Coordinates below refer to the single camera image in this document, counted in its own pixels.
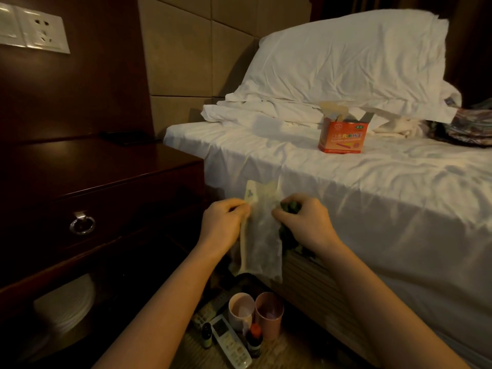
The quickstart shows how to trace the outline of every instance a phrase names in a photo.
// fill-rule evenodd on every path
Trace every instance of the white remote control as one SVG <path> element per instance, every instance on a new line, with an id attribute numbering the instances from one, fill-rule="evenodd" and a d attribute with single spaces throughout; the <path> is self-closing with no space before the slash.
<path id="1" fill-rule="evenodd" d="M 253 360 L 248 350 L 231 328 L 224 316 L 219 315 L 210 321 L 212 334 L 235 369 L 245 369 Z"/>
<path id="2" fill-rule="evenodd" d="M 227 303 L 234 294 L 241 292 L 240 286 L 234 286 L 229 291 L 222 291 L 217 297 L 213 298 L 210 302 L 205 304 L 197 313 L 193 315 L 191 321 L 195 327 L 199 330 L 202 329 L 203 324 L 210 322 L 217 312 Z"/>

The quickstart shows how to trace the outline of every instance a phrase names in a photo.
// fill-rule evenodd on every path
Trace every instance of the small bottle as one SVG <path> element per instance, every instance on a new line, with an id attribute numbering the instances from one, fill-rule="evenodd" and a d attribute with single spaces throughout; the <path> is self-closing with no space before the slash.
<path id="1" fill-rule="evenodd" d="M 210 325 L 210 322 L 206 322 L 202 326 L 202 346 L 203 348 L 212 346 L 212 325 Z"/>
<path id="2" fill-rule="evenodd" d="M 248 351 L 251 357 L 260 357 L 261 342 L 263 342 L 263 334 L 261 333 L 260 325 L 251 325 L 248 332 L 246 333 L 246 342 L 248 343 Z"/>

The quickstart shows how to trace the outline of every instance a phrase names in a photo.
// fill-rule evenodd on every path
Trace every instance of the electrical outlet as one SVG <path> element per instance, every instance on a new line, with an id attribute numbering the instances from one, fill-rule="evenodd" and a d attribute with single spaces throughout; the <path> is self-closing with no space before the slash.
<path id="1" fill-rule="evenodd" d="M 12 5 L 0 2 L 0 44 L 25 47 L 19 24 Z"/>
<path id="2" fill-rule="evenodd" d="M 28 48 L 70 54 L 61 17 L 16 6 Z"/>

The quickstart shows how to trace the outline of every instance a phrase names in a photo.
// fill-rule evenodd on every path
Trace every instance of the cup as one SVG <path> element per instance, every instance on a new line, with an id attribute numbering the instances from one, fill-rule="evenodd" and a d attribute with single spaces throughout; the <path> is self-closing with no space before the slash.
<path id="1" fill-rule="evenodd" d="M 246 293 L 234 294 L 229 300 L 229 324 L 238 331 L 248 331 L 253 323 L 254 299 Z"/>
<path id="2" fill-rule="evenodd" d="M 255 302 L 255 322 L 260 325 L 263 339 L 273 341 L 280 335 L 283 303 L 274 293 L 261 293 Z"/>

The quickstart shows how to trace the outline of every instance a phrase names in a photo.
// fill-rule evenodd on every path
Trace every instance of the drawer handle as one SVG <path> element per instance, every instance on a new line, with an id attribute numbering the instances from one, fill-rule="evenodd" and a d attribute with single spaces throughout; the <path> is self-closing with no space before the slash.
<path id="1" fill-rule="evenodd" d="M 76 235 L 86 235 L 94 230 L 95 220 L 83 212 L 75 212 L 76 219 L 70 224 L 70 231 Z"/>

